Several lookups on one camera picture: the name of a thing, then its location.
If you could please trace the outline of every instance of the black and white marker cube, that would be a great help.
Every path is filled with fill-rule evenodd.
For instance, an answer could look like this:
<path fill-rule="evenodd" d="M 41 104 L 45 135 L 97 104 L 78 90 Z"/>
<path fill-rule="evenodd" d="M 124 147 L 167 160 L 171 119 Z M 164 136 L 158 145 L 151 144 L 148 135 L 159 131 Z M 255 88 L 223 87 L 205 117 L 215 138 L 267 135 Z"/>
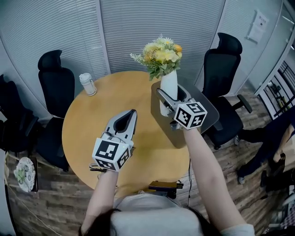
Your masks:
<path fill-rule="evenodd" d="M 185 129 L 200 127 L 207 115 L 207 111 L 200 102 L 182 103 L 179 104 L 174 116 L 180 125 Z"/>
<path fill-rule="evenodd" d="M 98 166 L 112 171 L 120 171 L 130 156 L 128 144 L 101 138 L 96 139 L 92 152 Z"/>

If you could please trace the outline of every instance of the yellow flower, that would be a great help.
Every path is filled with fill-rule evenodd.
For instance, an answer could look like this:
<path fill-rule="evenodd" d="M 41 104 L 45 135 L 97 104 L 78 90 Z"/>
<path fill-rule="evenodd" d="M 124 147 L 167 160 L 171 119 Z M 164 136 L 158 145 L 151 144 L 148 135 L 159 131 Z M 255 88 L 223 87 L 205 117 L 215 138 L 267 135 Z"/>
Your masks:
<path fill-rule="evenodd" d="M 150 58 L 148 55 L 145 55 L 145 56 L 144 56 L 144 60 L 145 60 L 145 61 L 150 61 L 151 58 Z"/>
<path fill-rule="evenodd" d="M 182 52 L 182 50 L 183 50 L 182 47 L 178 44 L 174 44 L 174 48 L 178 53 Z"/>
<path fill-rule="evenodd" d="M 165 61 L 165 51 L 157 51 L 156 61 L 163 63 Z"/>
<path fill-rule="evenodd" d="M 165 50 L 165 58 L 166 60 L 171 60 L 172 62 L 176 62 L 176 60 L 178 59 L 178 56 L 176 55 L 176 53 L 173 50 Z"/>
<path fill-rule="evenodd" d="M 179 56 L 179 59 L 183 56 L 182 53 L 177 53 L 177 55 Z"/>
<path fill-rule="evenodd" d="M 163 45 L 160 45 L 156 42 L 151 42 L 144 47 L 143 51 L 149 52 L 149 51 L 155 51 L 159 49 L 164 49 Z"/>
<path fill-rule="evenodd" d="M 165 44 L 173 43 L 173 40 L 171 38 L 163 38 L 163 41 L 165 42 Z"/>

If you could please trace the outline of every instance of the chair headrest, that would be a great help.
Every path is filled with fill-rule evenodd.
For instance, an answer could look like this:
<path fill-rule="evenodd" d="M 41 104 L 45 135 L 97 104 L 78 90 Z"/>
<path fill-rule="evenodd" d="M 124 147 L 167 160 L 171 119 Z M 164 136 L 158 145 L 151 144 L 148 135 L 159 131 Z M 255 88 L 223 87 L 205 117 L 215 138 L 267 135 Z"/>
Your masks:
<path fill-rule="evenodd" d="M 62 69 L 60 55 L 62 50 L 54 50 L 43 54 L 38 62 L 39 70 Z"/>
<path fill-rule="evenodd" d="M 234 36 L 218 33 L 219 44 L 217 50 L 229 54 L 238 54 L 240 55 L 243 51 L 243 47 L 240 41 Z"/>
<path fill-rule="evenodd" d="M 4 80 L 4 75 L 0 75 L 0 84 L 4 84 L 5 80 Z"/>

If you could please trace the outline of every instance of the metal rack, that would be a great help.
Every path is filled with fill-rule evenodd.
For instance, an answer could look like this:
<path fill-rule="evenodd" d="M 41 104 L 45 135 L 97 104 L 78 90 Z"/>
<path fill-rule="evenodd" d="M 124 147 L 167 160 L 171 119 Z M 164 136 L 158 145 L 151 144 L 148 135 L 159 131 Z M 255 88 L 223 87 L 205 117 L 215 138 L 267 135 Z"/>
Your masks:
<path fill-rule="evenodd" d="M 295 98 L 295 73 L 285 61 L 278 69 L 278 73 L 283 78 L 285 84 L 282 85 L 282 80 L 280 81 L 275 75 L 264 88 L 264 92 L 276 111 L 274 117 L 280 116 L 295 104 L 295 101 L 293 101 Z"/>

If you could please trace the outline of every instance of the person's arm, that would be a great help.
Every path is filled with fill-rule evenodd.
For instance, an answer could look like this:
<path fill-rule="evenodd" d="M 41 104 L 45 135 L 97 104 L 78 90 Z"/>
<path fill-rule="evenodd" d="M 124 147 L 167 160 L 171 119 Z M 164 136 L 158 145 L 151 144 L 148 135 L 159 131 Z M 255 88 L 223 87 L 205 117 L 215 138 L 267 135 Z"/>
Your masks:
<path fill-rule="evenodd" d="M 184 130 L 195 179 L 209 219 L 221 231 L 246 224 L 227 190 L 214 154 L 197 129 Z"/>
<path fill-rule="evenodd" d="M 107 171 L 100 175 L 81 226 L 82 235 L 90 228 L 96 217 L 112 209 L 117 180 L 118 172 Z"/>
<path fill-rule="evenodd" d="M 283 150 L 283 147 L 288 142 L 293 132 L 294 132 L 294 127 L 292 124 L 290 124 L 282 137 L 279 148 L 277 149 L 276 153 L 273 156 L 273 160 L 275 162 L 278 162 L 281 159 L 281 152 Z"/>

